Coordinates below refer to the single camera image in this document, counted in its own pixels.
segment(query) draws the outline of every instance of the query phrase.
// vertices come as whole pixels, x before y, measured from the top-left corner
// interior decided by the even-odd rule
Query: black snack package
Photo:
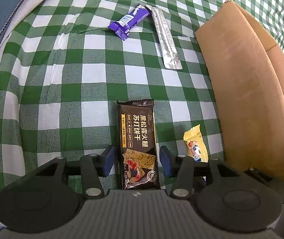
[[[159,188],[154,100],[117,102],[123,189]]]

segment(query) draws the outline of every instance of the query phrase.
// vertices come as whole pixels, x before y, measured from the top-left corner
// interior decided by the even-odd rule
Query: barcode
[[[126,14],[124,15],[119,21],[118,23],[124,27],[125,24],[127,24],[130,20],[132,20],[134,17],[130,14]]]

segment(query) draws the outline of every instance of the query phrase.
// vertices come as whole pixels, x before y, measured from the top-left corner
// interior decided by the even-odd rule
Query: round badge
[[[157,178],[156,171],[149,171],[146,177],[149,182],[154,182]]]

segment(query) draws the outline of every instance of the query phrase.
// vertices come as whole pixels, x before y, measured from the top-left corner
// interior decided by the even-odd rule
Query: cracker package
[[[159,188],[153,100],[117,102],[123,189]]]
[[[207,150],[203,142],[200,125],[191,128],[183,137],[187,154],[198,162],[208,162]]]

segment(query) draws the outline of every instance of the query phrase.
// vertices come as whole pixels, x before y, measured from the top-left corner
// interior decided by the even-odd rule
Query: silver stick packet
[[[146,5],[152,11],[152,17],[163,55],[164,66],[168,69],[182,69],[181,60],[172,38],[172,34],[163,11],[159,8]]]

